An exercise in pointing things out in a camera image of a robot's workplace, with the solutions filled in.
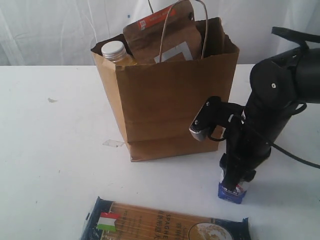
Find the orange label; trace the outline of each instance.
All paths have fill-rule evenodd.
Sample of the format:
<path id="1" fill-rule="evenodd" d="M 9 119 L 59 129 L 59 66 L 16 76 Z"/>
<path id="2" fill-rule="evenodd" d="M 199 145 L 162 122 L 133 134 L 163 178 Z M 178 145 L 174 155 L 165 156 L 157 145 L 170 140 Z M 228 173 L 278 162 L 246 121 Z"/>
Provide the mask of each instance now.
<path id="1" fill-rule="evenodd" d="M 151 14 L 139 20 L 137 23 L 140 30 L 142 31 L 146 28 L 149 28 L 157 23 L 160 23 L 166 20 L 166 17 L 170 8 L 171 6 L 168 6 L 160 11 L 155 12 L 154 14 Z M 170 17 L 174 16 L 175 14 L 176 14 L 176 10 L 173 8 L 170 12 Z"/>

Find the italian flag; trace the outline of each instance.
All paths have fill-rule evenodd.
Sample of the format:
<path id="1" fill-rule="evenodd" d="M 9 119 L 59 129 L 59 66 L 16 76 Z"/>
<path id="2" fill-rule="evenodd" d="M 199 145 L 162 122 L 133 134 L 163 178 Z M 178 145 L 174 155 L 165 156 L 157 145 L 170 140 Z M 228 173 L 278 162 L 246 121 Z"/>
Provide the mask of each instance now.
<path id="1" fill-rule="evenodd" d="M 115 232 L 116 231 L 115 221 L 119 217 L 120 217 L 119 214 L 102 212 L 100 214 L 100 218 L 96 228 L 100 230 L 108 230 L 111 232 Z"/>

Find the white backdrop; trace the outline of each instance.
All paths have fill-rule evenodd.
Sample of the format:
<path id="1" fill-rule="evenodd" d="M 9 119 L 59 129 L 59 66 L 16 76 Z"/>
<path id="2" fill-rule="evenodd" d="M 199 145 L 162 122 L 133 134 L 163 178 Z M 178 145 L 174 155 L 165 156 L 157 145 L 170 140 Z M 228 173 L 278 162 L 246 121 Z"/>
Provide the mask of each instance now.
<path id="1" fill-rule="evenodd" d="M 175 0 L 151 0 L 158 11 Z M 195 19 L 204 18 L 193 2 Z M 209 17 L 240 48 L 239 63 L 256 63 L 295 45 L 272 26 L 320 34 L 319 0 L 204 0 Z M 149 15 L 148 0 L 0 0 L 0 65 L 92 65 L 90 48 Z"/>

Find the white tabletop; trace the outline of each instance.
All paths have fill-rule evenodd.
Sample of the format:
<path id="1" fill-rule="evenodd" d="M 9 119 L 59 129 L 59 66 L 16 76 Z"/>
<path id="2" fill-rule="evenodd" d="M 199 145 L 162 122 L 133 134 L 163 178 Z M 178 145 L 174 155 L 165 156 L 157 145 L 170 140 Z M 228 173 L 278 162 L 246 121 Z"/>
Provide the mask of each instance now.
<path id="1" fill-rule="evenodd" d="M 238 65 L 230 101 L 244 104 L 252 65 Z M 276 141 L 320 163 L 320 105 Z M 95 66 L 0 67 L 1 239 L 76 240 L 97 196 L 241 221 L 260 240 L 318 240 L 320 171 L 273 150 L 241 205 L 217 197 L 225 150 L 131 163 Z"/>

